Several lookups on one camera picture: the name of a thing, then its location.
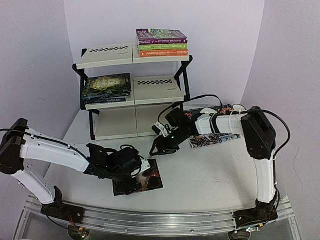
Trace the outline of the dark red black book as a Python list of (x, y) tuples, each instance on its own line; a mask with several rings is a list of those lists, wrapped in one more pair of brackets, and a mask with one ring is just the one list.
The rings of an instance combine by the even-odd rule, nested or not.
[(163, 183), (156, 159), (149, 159), (150, 168), (135, 178), (113, 181), (113, 195), (128, 196), (163, 188)]

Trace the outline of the floral Little Women book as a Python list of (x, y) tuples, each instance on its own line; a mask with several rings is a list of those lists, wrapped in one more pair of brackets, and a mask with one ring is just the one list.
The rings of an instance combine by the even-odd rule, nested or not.
[(125, 97), (112, 97), (112, 98), (95, 98), (95, 99), (87, 99), (84, 100), (83, 102), (88, 105), (88, 104), (104, 104), (104, 103), (121, 103), (121, 102), (126, 102)]

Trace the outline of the black Moon and Sixpence book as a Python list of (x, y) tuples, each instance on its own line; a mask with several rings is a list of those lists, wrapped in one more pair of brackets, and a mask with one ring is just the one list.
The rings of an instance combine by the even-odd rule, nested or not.
[(124, 96), (130, 96), (131, 95), (132, 90), (126, 90), (123, 92)]

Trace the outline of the green Alice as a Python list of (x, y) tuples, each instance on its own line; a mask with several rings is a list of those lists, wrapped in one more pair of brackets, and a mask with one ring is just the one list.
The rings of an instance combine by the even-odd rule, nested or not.
[(88, 78), (82, 91), (82, 97), (93, 98), (96, 96), (129, 93), (131, 91), (130, 73), (113, 74)]

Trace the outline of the orange 78-Storey Treehouse book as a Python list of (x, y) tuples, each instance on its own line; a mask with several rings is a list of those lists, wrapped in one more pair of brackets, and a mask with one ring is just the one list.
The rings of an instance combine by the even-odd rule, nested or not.
[(167, 50), (148, 50), (140, 51), (139, 56), (145, 57), (167, 57), (167, 56), (187, 56), (189, 51), (187, 49), (167, 49)]

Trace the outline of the green 65-Storey Treehouse book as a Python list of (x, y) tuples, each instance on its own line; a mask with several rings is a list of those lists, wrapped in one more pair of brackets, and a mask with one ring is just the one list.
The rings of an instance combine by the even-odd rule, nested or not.
[(155, 50), (187, 50), (188, 44), (149, 44), (139, 45), (140, 51), (155, 51)]

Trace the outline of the purple 117-Storey Treehouse book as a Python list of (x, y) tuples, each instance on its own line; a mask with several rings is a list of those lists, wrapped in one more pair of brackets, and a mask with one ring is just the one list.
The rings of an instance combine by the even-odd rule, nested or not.
[(188, 37), (179, 30), (170, 29), (136, 29), (139, 45), (187, 44)]

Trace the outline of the dark blue Nineteen Eighty-Four book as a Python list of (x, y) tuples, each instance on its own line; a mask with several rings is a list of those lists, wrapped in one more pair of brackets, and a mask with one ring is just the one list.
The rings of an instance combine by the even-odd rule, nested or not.
[(127, 96), (124, 96), (124, 93), (116, 93), (116, 94), (107, 94), (107, 95), (86, 96), (86, 97), (83, 97), (83, 99), (95, 100), (95, 99), (108, 99), (108, 98), (119, 98), (119, 97), (127, 97)]

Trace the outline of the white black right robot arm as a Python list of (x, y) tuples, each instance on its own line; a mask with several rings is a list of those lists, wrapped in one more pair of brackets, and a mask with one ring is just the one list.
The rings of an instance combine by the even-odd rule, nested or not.
[(244, 137), (246, 149), (254, 161), (257, 176), (257, 199), (255, 207), (238, 210), (233, 217), (238, 227), (266, 223), (278, 217), (280, 192), (277, 188), (276, 157), (291, 139), (276, 147), (277, 133), (268, 115), (278, 119), (287, 129), (288, 125), (275, 113), (253, 106), (249, 110), (232, 110), (226, 113), (205, 108), (199, 113), (186, 115), (175, 108), (166, 115), (169, 123), (165, 126), (157, 121), (152, 130), (158, 135), (153, 141), (150, 156), (176, 153), (180, 144), (189, 137), (207, 134), (235, 134)]

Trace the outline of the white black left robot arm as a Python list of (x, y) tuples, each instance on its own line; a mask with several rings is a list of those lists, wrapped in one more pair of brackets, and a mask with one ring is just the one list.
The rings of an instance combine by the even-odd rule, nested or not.
[(32, 192), (42, 204), (41, 213), (48, 218), (79, 223), (84, 209), (64, 203), (63, 193), (50, 185), (32, 167), (41, 161), (67, 167), (98, 179), (122, 181), (143, 170), (143, 159), (132, 146), (120, 150), (100, 145), (76, 144), (43, 135), (29, 128), (28, 121), (18, 119), (11, 128), (3, 128), (0, 143), (0, 171), (12, 176)]

